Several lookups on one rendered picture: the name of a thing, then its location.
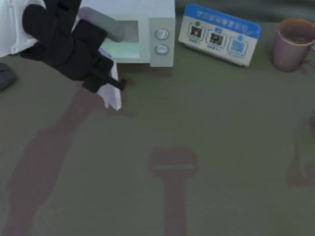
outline table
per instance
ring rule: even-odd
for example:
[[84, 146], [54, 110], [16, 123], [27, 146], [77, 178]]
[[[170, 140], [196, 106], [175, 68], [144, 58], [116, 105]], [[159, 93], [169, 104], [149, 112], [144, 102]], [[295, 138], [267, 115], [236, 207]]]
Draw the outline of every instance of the table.
[[39, 62], [3, 58], [20, 79], [0, 94], [2, 236], [313, 234], [315, 188], [293, 153], [315, 71], [277, 71], [276, 24], [261, 25], [249, 68], [179, 44], [171, 74], [121, 67], [118, 113]]

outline black object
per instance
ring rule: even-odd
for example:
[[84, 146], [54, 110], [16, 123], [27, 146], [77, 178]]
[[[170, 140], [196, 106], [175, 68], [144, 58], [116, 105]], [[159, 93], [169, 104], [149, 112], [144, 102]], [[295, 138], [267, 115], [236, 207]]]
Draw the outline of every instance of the black object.
[[0, 92], [16, 81], [16, 75], [3, 63], [0, 63]]
[[109, 76], [114, 65], [98, 50], [107, 37], [103, 29], [80, 20], [72, 31], [81, 0], [45, 0], [46, 8], [29, 5], [22, 17], [23, 28], [38, 42], [21, 57], [42, 61], [83, 87], [96, 93], [111, 84], [124, 90], [126, 81]]

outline pink mug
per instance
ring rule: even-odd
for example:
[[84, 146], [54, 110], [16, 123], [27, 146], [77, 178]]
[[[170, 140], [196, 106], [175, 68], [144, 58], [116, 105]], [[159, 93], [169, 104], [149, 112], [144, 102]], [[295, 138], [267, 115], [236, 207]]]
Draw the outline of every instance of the pink mug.
[[297, 70], [310, 51], [315, 52], [315, 24], [297, 18], [289, 18], [279, 24], [272, 58], [278, 70]]

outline white microwave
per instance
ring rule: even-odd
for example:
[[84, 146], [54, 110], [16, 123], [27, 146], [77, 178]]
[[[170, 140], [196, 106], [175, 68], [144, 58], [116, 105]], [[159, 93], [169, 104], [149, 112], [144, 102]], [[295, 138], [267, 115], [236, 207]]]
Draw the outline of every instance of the white microwave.
[[122, 39], [108, 37], [101, 46], [117, 63], [173, 66], [174, 0], [82, 0], [78, 16], [116, 39], [124, 32]]

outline computer mouse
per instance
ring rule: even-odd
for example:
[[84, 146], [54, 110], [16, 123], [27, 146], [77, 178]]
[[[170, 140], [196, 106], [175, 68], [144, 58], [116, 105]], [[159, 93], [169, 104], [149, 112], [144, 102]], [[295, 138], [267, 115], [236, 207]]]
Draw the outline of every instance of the computer mouse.
[[0, 92], [8, 88], [16, 81], [16, 75], [9, 66], [0, 63]]

